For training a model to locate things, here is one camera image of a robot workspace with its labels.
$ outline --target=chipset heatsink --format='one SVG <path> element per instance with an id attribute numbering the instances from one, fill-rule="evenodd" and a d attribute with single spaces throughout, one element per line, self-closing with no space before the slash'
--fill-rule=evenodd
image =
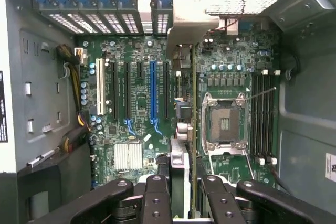
<path id="1" fill-rule="evenodd" d="M 142 144 L 114 145 L 114 169 L 137 170 L 142 169 Z"/>

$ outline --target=black cable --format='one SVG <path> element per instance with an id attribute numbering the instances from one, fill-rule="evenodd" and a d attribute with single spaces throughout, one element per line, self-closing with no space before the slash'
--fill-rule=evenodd
<path id="1" fill-rule="evenodd" d="M 289 187 L 286 185 L 286 183 L 279 177 L 277 171 L 275 170 L 275 167 L 272 164 L 268 164 L 269 170 L 271 174 L 273 175 L 276 183 L 282 187 L 284 190 L 287 191 L 289 195 L 293 195 L 292 191 L 289 189 Z"/>

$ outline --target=cpu socket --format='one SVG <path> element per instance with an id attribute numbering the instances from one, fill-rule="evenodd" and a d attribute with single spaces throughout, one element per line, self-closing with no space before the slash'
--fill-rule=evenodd
<path id="1" fill-rule="evenodd" d="M 201 141 L 206 154 L 242 155 L 245 138 L 245 94 L 236 99 L 216 99 L 205 94 L 201 111 Z"/>

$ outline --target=white pci slot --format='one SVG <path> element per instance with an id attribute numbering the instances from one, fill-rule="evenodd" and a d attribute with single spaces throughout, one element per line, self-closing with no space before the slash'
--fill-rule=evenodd
<path id="1" fill-rule="evenodd" d="M 96 59 L 97 78 L 97 114 L 105 115 L 105 65 L 103 59 Z"/>

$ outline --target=motherboard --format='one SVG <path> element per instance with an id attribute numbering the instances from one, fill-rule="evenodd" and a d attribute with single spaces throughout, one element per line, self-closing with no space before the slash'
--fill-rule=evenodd
<path id="1" fill-rule="evenodd" d="M 166 37 L 80 37 L 75 52 L 92 129 L 92 186 L 155 174 L 156 157 L 170 152 L 173 139 L 192 149 L 194 102 L 197 156 L 207 173 L 230 183 L 251 178 L 245 148 L 255 178 L 273 186 L 263 160 L 277 151 L 278 43 L 277 28 L 261 30 L 259 23 L 235 35 L 217 30 L 176 68 L 166 58 Z"/>

